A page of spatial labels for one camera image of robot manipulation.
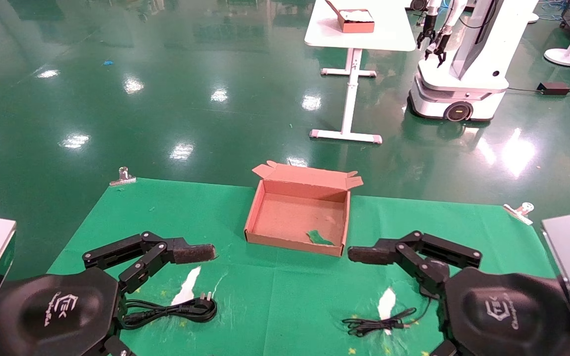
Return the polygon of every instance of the table foot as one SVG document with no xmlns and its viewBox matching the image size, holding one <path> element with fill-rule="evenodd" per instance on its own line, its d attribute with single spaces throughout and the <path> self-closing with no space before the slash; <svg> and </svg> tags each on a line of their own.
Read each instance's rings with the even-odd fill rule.
<svg viewBox="0 0 570 356">
<path fill-rule="evenodd" d="M 382 136 L 367 135 L 366 133 L 340 133 L 340 131 L 312 130 L 309 137 L 325 139 L 359 140 L 361 142 L 372 142 L 382 144 Z"/>
<path fill-rule="evenodd" d="M 349 75 L 350 71 L 348 71 L 346 69 L 323 68 L 323 69 L 321 69 L 321 74 L 323 74 L 323 75 L 327 75 L 327 74 Z M 358 75 L 360 77 L 371 77 L 371 78 L 375 78 L 378 76 L 378 74 L 374 70 L 358 70 Z"/>
</svg>

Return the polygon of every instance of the table top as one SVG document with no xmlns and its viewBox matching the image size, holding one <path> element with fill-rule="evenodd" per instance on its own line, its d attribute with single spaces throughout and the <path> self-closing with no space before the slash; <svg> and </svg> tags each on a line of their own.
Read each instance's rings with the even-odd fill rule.
<svg viewBox="0 0 570 356">
<path fill-rule="evenodd" d="M 397 295 L 393 314 L 415 307 L 419 315 L 427 302 L 416 282 L 398 266 L 247 243 L 243 228 L 254 193 L 251 187 L 144 178 L 109 187 L 49 273 L 82 272 L 83 253 L 145 230 L 165 238 L 183 236 L 192 245 L 215 245 L 213 261 L 166 265 L 128 296 L 168 305 L 188 273 L 201 266 L 192 291 L 216 290 L 219 305 L 207 323 L 165 317 L 122 331 L 121 340 L 138 356 L 421 356 L 443 341 L 435 303 L 419 324 L 390 336 L 381 331 L 364 338 L 348 335 L 340 320 L 379 318 L 387 288 Z M 351 197 L 347 246 L 373 246 L 381 237 L 414 230 L 477 248 L 485 272 L 553 273 L 533 228 L 502 207 Z M 127 266 L 108 273 L 117 277 Z"/>
<path fill-rule="evenodd" d="M 340 30 L 337 15 L 325 0 L 316 0 L 309 20 L 305 43 L 318 47 L 362 48 L 381 50 L 414 50 L 415 38 L 405 9 L 397 1 L 363 0 L 375 21 L 369 34 L 345 34 Z"/>
</svg>

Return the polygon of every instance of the green epoxy floor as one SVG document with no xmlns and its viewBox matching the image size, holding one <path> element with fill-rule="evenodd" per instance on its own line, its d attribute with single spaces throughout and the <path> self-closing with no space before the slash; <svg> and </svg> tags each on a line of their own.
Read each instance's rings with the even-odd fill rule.
<svg viewBox="0 0 570 356">
<path fill-rule="evenodd" d="M 405 112 L 418 51 L 364 54 L 378 78 L 360 79 L 353 130 L 381 134 L 381 146 L 310 140 L 310 129 L 339 129 L 346 93 L 346 77 L 319 75 L 346 50 L 303 43 L 312 7 L 0 0 L 0 215 L 18 221 L 19 238 L 11 276 L 45 272 L 122 165 L 254 186 L 251 169 L 275 160 L 357 170 L 365 184 L 354 194 L 530 201 L 536 226 L 570 214 L 570 97 L 510 92 L 489 126 L 418 119 Z M 570 68 L 542 58 L 570 41 L 557 25 L 527 28 L 511 86 L 570 84 Z"/>
</svg>

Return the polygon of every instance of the cardboard box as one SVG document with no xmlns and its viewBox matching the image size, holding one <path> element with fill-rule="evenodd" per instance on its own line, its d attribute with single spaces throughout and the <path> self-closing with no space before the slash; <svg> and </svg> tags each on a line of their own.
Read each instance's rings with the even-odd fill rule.
<svg viewBox="0 0 570 356">
<path fill-rule="evenodd" d="M 349 189 L 362 185 L 357 172 L 334 172 L 268 161 L 252 170 L 258 184 L 245 226 L 246 240 L 340 257 L 349 225 Z M 312 243 L 317 230 L 332 245 Z"/>
<path fill-rule="evenodd" d="M 326 0 L 329 6 L 333 9 L 335 14 L 337 14 L 337 22 L 340 25 L 340 29 L 342 32 L 347 34 L 355 34 L 355 33 L 371 33 L 375 29 L 375 21 L 373 20 L 373 16 L 368 9 L 361 9 L 361 8 L 348 8 L 346 4 L 340 3 L 337 0 Z M 369 13 L 371 17 L 371 21 L 360 22 L 360 21 L 350 21 L 346 20 L 344 16 L 341 14 L 342 11 L 346 12 L 353 12 L 353 11 L 364 11 Z"/>
</svg>

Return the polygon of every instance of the table leg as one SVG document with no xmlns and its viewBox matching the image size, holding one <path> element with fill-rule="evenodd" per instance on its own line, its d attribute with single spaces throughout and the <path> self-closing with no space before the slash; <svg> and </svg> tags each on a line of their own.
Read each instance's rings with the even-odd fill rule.
<svg viewBox="0 0 570 356">
<path fill-rule="evenodd" d="M 353 51 L 355 49 L 349 48 L 346 50 L 346 65 L 344 69 L 337 68 L 322 68 L 321 74 L 333 74 L 333 75 L 349 75 L 351 74 L 351 61 L 353 59 Z M 375 78 L 378 74 L 374 70 L 358 70 L 358 75 L 362 77 L 372 77 Z"/>
<path fill-rule="evenodd" d="M 382 143 L 382 136 L 367 135 L 365 133 L 352 133 L 353 108 L 355 108 L 355 94 L 358 90 L 358 74 L 360 72 L 360 60 L 362 50 L 356 48 L 351 56 L 349 66 L 349 83 L 346 89 L 346 101 L 344 103 L 344 115 L 342 116 L 342 129 L 338 131 L 312 130 L 310 137 L 323 137 L 328 139 L 359 140 L 363 142 Z"/>
</svg>

